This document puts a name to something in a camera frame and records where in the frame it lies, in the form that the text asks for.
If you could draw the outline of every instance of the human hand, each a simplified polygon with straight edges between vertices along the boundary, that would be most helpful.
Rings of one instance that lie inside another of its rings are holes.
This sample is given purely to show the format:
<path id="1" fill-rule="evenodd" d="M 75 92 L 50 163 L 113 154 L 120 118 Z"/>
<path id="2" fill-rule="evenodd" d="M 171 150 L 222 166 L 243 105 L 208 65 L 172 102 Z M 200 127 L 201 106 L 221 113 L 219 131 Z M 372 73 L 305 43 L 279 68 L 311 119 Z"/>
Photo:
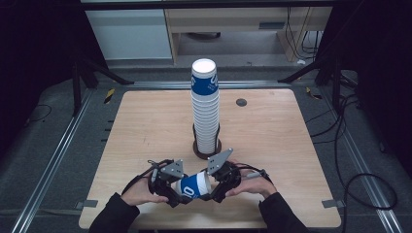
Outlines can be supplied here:
<path id="1" fill-rule="evenodd" d="M 129 188 L 121 199 L 129 206 L 142 205 L 148 202 L 162 203 L 168 202 L 169 199 L 165 196 L 156 196 L 150 193 L 148 178 L 144 177 Z"/>
<path id="2" fill-rule="evenodd" d="M 231 160 L 230 162 L 236 164 L 236 166 L 242 166 L 238 164 L 236 160 Z M 254 170 L 251 169 L 241 169 L 240 174 L 242 176 L 242 182 L 235 188 L 229 190 L 225 196 L 235 196 L 242 192 L 249 192 L 249 193 L 259 193 L 263 196 L 264 199 L 272 195 L 273 193 L 277 192 L 275 185 L 269 182 L 267 179 L 263 177 L 256 177 L 256 178 L 247 178 L 246 176 L 250 173 L 253 173 Z"/>

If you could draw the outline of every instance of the cup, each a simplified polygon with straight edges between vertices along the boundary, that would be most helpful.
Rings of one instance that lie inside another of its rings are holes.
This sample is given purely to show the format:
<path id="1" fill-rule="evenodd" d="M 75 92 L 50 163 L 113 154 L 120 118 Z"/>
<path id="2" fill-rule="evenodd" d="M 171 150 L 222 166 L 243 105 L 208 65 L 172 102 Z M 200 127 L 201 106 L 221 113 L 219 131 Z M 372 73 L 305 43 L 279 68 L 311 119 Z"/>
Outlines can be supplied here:
<path id="1" fill-rule="evenodd" d="M 213 111 L 212 113 L 200 113 L 194 111 L 194 120 L 198 121 L 200 124 L 214 121 L 215 123 L 219 123 L 219 110 Z"/>
<path id="2" fill-rule="evenodd" d="M 194 129 L 196 130 L 197 136 L 216 136 L 216 131 L 219 128 L 218 123 L 208 123 L 208 124 L 202 124 L 197 122 L 196 120 L 194 121 Z"/>
<path id="3" fill-rule="evenodd" d="M 203 195 L 210 194 L 212 187 L 209 177 L 204 171 L 191 177 L 178 180 L 175 190 L 181 196 L 196 199 Z"/>
<path id="4" fill-rule="evenodd" d="M 216 103 L 213 103 L 213 104 L 209 104 L 209 105 L 198 104 L 198 103 L 195 103 L 193 101 L 191 103 L 191 105 L 197 110 L 209 110 L 209 109 L 218 108 L 219 107 L 219 101 L 216 102 Z"/>
<path id="5" fill-rule="evenodd" d="M 193 90 L 190 92 L 190 96 L 191 96 L 192 101 L 193 101 L 193 102 L 196 102 L 196 103 L 199 104 L 199 105 L 210 105 L 210 104 L 219 102 L 219 101 L 218 101 L 218 100 L 219 100 L 219 89 L 217 90 L 217 92 L 218 92 L 218 94 L 217 94 L 213 99 L 210 99 L 210 98 L 208 98 L 208 99 L 206 99 L 206 100 L 205 100 L 205 98 L 203 98 L 202 100 L 197 99 L 198 96 L 197 96 L 197 95 L 193 95 L 193 94 L 195 94 L 195 93 L 193 93 Z"/>
<path id="6" fill-rule="evenodd" d="M 194 117 L 199 118 L 209 118 L 209 117 L 216 117 L 219 115 L 219 107 L 208 109 L 208 110 L 199 110 L 193 108 Z"/>
<path id="7" fill-rule="evenodd" d="M 219 96 L 216 64 L 211 59 L 198 59 L 191 65 L 191 98 L 212 101 Z"/>

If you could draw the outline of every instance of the blue cup label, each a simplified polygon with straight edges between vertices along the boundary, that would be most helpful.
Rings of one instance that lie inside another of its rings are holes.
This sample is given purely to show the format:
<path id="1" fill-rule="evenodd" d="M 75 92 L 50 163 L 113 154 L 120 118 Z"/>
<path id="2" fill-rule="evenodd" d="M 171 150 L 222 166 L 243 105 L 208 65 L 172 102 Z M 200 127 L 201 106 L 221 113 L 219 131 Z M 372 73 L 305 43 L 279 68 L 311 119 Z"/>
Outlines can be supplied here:
<path id="1" fill-rule="evenodd" d="M 191 199 L 196 199 L 200 197 L 200 191 L 197 185 L 196 175 L 181 179 L 181 192 L 182 195 L 185 195 Z"/>
<path id="2" fill-rule="evenodd" d="M 200 79 L 195 75 L 191 75 L 191 89 L 198 95 L 211 95 L 215 93 L 218 88 L 217 74 L 209 79 Z"/>

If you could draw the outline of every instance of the white cabinet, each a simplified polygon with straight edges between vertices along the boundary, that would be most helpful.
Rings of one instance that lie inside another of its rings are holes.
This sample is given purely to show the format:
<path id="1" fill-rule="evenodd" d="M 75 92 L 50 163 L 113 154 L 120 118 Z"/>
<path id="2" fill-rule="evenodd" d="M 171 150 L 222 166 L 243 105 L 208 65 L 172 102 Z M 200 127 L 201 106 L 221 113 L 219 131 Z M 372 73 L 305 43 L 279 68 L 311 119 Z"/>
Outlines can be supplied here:
<path id="1" fill-rule="evenodd" d="M 86 2 L 138 0 L 82 0 Z M 140 60 L 172 60 L 163 10 L 87 11 L 108 65 Z"/>

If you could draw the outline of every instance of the stack of cups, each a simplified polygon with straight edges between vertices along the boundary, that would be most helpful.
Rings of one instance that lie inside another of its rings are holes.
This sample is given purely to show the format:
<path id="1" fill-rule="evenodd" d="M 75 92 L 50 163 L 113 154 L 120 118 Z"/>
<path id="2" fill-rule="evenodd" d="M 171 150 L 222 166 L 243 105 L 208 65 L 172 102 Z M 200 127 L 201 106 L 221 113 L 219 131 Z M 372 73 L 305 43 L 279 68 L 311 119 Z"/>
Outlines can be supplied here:
<path id="1" fill-rule="evenodd" d="M 219 128 L 219 85 L 216 64 L 199 59 L 191 68 L 191 103 L 197 149 L 211 154 L 217 147 Z"/>

